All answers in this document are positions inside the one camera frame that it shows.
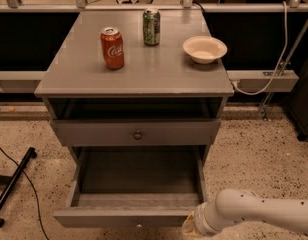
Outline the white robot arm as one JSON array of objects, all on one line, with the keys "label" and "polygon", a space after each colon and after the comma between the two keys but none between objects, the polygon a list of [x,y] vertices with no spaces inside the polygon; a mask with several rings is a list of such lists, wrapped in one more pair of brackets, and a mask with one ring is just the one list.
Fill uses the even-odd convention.
[{"label": "white robot arm", "polygon": [[258,221],[308,237],[308,200],[258,197],[248,190],[224,189],[198,205],[182,225],[184,235],[212,237],[243,222]]}]

